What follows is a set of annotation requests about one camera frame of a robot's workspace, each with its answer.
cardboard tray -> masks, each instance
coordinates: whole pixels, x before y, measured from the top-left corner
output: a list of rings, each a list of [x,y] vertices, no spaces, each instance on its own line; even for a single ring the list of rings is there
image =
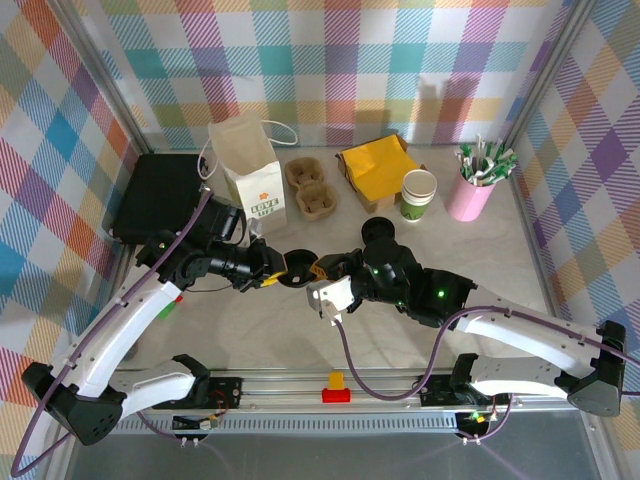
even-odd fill
[[[407,149],[409,148],[409,144],[400,135],[396,134],[396,137],[398,138],[398,142],[400,142],[400,146],[406,152]],[[372,142],[375,142],[377,140],[380,140],[380,138],[376,138],[375,140],[372,140]],[[360,190],[358,190],[358,188],[353,183],[353,180],[349,175],[349,169],[347,168],[347,164],[344,161],[344,157],[342,153],[338,153],[336,155],[336,158],[338,159],[338,170],[342,175],[344,175],[344,178],[347,179],[347,181],[349,182],[349,185],[351,185],[351,188],[353,188],[353,190],[356,192],[356,196],[358,197],[358,200],[360,200],[360,203],[368,213],[379,212],[380,210],[384,210],[385,208],[388,208],[394,205],[395,203],[399,202],[400,200],[402,200],[402,192],[398,192],[394,195],[387,195],[386,197],[382,197],[374,202],[369,201],[369,199],[367,199],[367,197],[365,197],[364,194]]]

paper cup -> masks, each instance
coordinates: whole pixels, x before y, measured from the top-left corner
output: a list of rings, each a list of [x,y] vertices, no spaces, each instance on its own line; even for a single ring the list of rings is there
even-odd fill
[[[409,222],[417,222],[424,215],[436,194],[438,181],[426,170],[411,170],[402,181],[400,213]]]

red block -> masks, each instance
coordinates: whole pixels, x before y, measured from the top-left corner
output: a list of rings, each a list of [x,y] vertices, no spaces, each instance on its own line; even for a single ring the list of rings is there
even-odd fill
[[[351,402],[351,390],[322,390],[322,403],[349,403]]]

plaid fabric backdrop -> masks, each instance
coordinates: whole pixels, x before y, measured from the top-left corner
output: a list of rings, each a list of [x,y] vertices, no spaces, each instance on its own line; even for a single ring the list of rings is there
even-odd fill
[[[0,59],[4,479],[35,407],[22,371],[62,353],[107,300],[118,249],[102,225],[137,155],[45,0],[0,2]],[[41,451],[41,424],[27,460]]]
[[[303,146],[496,136],[570,3],[75,0],[160,150],[197,148],[208,122],[249,109]]]
[[[601,0],[518,145],[518,183],[562,315],[615,320],[640,358],[640,5]],[[627,390],[640,371],[627,366]],[[640,403],[616,428],[640,472]]]

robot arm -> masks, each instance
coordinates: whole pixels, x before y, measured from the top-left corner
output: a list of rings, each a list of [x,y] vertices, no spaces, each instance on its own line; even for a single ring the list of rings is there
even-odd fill
[[[237,207],[215,197],[209,199],[185,239],[156,273],[148,275],[150,266],[177,237],[163,231],[151,238],[118,293],[67,352],[51,365],[34,362],[24,371],[23,382],[41,400],[63,368],[72,367],[46,410],[84,445],[104,438],[120,418],[159,403],[185,398],[205,403],[209,370],[188,355],[177,355],[140,372],[115,370],[147,326],[197,278],[207,273],[221,275],[244,292],[267,285],[286,271],[282,255],[262,239],[252,238],[248,247],[228,243],[239,221],[246,230],[243,216]],[[135,295],[123,300],[136,284]],[[109,322],[94,331],[112,310],[115,314],[109,313]],[[87,338],[90,340],[81,356],[71,362],[72,354]]]
[[[395,305],[431,327],[440,327],[463,308],[488,307],[450,328],[499,340],[534,357],[461,355],[452,376],[464,378],[465,387],[486,396],[561,397],[596,415],[619,413],[624,362],[584,342],[588,338],[622,352],[625,330],[619,324],[607,321],[596,328],[540,314],[452,272],[423,269],[407,247],[390,238],[371,240],[364,251],[320,258],[312,270],[322,280],[307,286],[309,304],[332,323],[341,322],[343,312],[352,313],[364,300]],[[519,315],[542,319],[572,335]]]

